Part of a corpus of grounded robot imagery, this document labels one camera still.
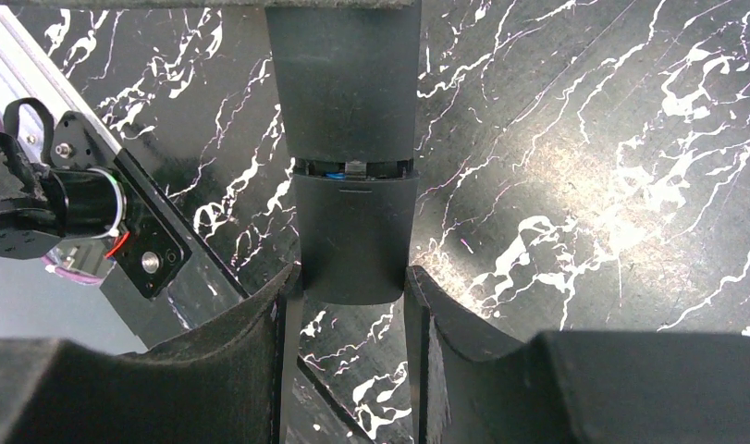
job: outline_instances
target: bolt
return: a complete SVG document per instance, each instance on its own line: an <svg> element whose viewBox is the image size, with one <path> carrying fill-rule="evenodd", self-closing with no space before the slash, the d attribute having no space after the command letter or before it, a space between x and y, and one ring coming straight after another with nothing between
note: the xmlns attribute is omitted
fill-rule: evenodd
<svg viewBox="0 0 750 444"><path fill-rule="evenodd" d="M159 256L152 252L146 252L141 257L141 265L146 273L153 275L160 266Z"/></svg>
<svg viewBox="0 0 750 444"><path fill-rule="evenodd" d="M59 143L55 148L55 153L62 159L69 159L74 154L69 143Z"/></svg>

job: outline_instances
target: marble surface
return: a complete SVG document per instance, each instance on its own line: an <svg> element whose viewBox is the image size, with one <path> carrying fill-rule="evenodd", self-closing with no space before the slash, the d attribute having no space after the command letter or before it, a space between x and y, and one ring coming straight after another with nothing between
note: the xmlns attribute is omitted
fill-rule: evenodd
<svg viewBox="0 0 750 444"><path fill-rule="evenodd" d="M264 13L15 10L250 292L297 257ZM425 1L412 263L521 340L750 336L750 0ZM301 353L410 434L400 305L307 307Z"/></svg>

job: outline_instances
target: marble tabletop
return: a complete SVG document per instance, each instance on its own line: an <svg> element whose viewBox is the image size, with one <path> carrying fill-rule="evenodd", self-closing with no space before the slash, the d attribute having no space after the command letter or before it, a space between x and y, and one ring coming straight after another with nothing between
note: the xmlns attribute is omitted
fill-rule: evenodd
<svg viewBox="0 0 750 444"><path fill-rule="evenodd" d="M262 9L14 12L244 289L299 259ZM426 0L417 94L411 261L470 310L750 336L750 0ZM411 433L400 313L307 305L375 442Z"/></svg>

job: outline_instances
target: metal screw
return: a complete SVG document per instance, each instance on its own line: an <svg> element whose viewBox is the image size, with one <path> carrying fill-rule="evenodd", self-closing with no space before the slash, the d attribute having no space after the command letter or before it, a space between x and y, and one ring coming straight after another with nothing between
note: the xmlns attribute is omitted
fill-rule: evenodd
<svg viewBox="0 0 750 444"><path fill-rule="evenodd" d="M59 143L55 148L55 153L63 159L69 159L74 154L72 146L69 143Z"/></svg>
<svg viewBox="0 0 750 444"><path fill-rule="evenodd" d="M143 270L146 273L153 275L160 266L159 256L152 252L146 252L143 254L143 257L141 257L141 265L143 265Z"/></svg>

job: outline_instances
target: white ring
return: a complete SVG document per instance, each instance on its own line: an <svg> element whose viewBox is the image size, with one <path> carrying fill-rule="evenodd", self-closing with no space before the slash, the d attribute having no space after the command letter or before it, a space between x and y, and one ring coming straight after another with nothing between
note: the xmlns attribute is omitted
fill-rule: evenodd
<svg viewBox="0 0 750 444"><path fill-rule="evenodd" d="M101 239L101 238L116 238L119 235L118 232L118 226L121 225L121 220L124 218L124 194L121 193L121 189L118 187L118 181L116 178L110 175L107 171L104 171L99 168L89 168L87 171L94 171L95 173L100 173L103 176L105 176L108 181L110 181L110 184L113 185L113 192L116 194L116 201L117 201L117 209L116 209L116 218L113 219L113 227L110 228L108 232L105 234L101 234L99 236L94 236L91 239Z"/></svg>

